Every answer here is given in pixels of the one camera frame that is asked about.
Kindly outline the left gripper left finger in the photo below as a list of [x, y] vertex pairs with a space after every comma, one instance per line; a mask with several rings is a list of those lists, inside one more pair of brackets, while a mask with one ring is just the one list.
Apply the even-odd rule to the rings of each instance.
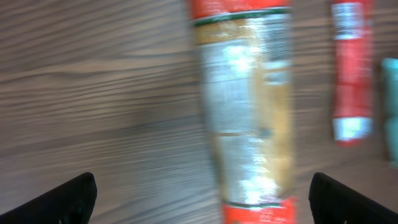
[[1, 215], [1, 223], [87, 224], [97, 198], [94, 175], [85, 172]]

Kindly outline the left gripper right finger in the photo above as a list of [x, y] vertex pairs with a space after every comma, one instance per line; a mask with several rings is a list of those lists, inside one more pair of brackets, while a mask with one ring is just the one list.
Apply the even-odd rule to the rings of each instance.
[[308, 196], [315, 224], [397, 224], [397, 213], [324, 173], [314, 174]]

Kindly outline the teal wet wipes pack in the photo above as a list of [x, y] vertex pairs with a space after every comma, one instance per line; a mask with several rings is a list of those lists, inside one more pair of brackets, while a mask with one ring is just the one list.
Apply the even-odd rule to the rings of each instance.
[[382, 61], [385, 139], [391, 166], [397, 168], [397, 58]]

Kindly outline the brown biscuit packet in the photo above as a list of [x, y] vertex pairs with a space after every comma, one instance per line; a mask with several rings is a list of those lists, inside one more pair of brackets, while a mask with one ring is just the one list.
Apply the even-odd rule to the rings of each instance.
[[224, 223], [295, 223], [288, 1], [189, 0]]

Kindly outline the red snack packet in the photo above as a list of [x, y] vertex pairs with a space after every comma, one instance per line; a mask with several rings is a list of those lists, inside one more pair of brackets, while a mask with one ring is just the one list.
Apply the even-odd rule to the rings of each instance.
[[336, 0], [331, 4], [336, 52], [334, 140], [352, 146], [373, 128], [373, 2]]

